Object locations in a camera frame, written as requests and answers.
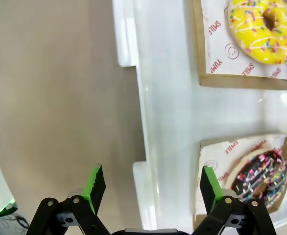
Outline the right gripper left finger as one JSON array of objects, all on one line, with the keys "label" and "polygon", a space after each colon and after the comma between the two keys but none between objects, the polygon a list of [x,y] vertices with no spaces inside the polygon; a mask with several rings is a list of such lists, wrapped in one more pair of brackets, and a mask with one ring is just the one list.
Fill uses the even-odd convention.
[{"label": "right gripper left finger", "polygon": [[102,166],[93,168],[82,192],[64,201],[43,199],[29,225],[28,235],[64,235],[68,227],[78,226],[84,235],[110,232],[97,213],[106,189]]}]

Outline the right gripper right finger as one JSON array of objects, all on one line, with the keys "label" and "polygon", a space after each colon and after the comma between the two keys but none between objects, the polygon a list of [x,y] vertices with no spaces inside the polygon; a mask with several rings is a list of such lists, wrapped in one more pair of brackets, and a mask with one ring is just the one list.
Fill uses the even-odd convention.
[{"label": "right gripper right finger", "polygon": [[263,201],[242,202],[225,194],[213,168],[202,168],[199,185],[207,216],[193,232],[195,235],[220,235],[225,228],[235,228],[239,235],[276,234]]}]

